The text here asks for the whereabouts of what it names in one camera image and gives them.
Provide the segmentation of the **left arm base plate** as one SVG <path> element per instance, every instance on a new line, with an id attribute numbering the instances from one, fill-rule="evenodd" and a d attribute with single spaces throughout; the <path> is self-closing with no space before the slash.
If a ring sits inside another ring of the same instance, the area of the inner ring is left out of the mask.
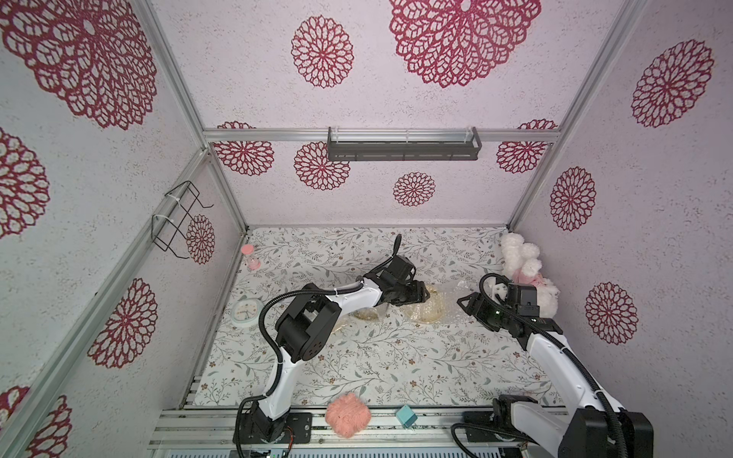
<path id="1" fill-rule="evenodd" d="M 290 412 L 277 420 L 270 420 L 259 410 L 254 413 L 248 412 L 240 418 L 233 444 L 241 446 L 308 444 L 312 420 L 312 414 L 307 412 Z"/>

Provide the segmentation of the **bubble-wrapped plate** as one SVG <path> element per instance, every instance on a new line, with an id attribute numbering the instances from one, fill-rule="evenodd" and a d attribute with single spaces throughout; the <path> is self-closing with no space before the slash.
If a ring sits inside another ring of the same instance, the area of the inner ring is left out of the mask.
<path id="1" fill-rule="evenodd" d="M 331 330 L 331 334 L 332 335 L 344 334 L 345 332 L 347 332 L 347 330 L 349 330 L 351 325 L 352 325 L 352 319 L 349 316 L 349 314 L 342 315 L 339 317 L 336 324 L 334 324 L 334 328 Z"/>
<path id="2" fill-rule="evenodd" d="M 383 305 L 356 310 L 351 314 L 351 316 L 362 321 L 379 322 L 387 317 L 388 311 L 389 305 L 387 303 L 383 303 Z"/>

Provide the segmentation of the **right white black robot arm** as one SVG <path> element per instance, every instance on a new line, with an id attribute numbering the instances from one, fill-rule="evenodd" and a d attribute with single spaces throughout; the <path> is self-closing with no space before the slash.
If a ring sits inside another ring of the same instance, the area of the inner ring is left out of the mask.
<path id="1" fill-rule="evenodd" d="M 540 364 L 560 394 L 566 412 L 555 414 L 529 396 L 503 394 L 489 412 L 468 411 L 450 433 L 471 442 L 492 438 L 534 444 L 553 457 L 651 457 L 654 429 L 647 417 L 628 410 L 604 389 L 572 351 L 559 325 L 540 315 L 538 290 L 498 274 L 457 300 L 490 331 L 506 330 Z"/>

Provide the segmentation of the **cream dinner plate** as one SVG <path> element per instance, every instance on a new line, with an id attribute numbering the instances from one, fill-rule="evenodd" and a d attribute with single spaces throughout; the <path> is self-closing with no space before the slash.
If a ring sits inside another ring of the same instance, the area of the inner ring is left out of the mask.
<path id="1" fill-rule="evenodd" d="M 429 297 L 424 303 L 403 305 L 399 309 L 412 322 L 418 324 L 437 324 L 448 314 L 445 295 L 432 284 L 427 284 L 426 288 Z"/>

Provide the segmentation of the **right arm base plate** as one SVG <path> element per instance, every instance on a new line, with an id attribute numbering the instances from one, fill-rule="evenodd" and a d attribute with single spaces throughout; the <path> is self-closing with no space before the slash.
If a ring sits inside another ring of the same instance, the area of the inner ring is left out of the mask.
<path id="1" fill-rule="evenodd" d="M 494 412 L 469 410 L 462 414 L 462 422 L 471 425 L 465 429 L 469 443 L 512 442 L 513 438 L 499 434 L 499 427 L 494 423 Z"/>

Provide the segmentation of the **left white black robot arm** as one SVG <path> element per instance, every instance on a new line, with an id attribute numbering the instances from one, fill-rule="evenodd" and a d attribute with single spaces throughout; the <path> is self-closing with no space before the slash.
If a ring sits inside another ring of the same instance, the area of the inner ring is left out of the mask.
<path id="1" fill-rule="evenodd" d="M 305 363 L 325 349 L 343 316 L 385 303 L 395 307 L 425 303 L 431 293 L 415 275 L 411 261 L 393 255 L 353 284 L 332 288 L 307 284 L 265 303 L 258 328 L 275 351 L 276 363 L 267 390 L 253 402 L 253 411 L 269 422 L 288 414 Z"/>

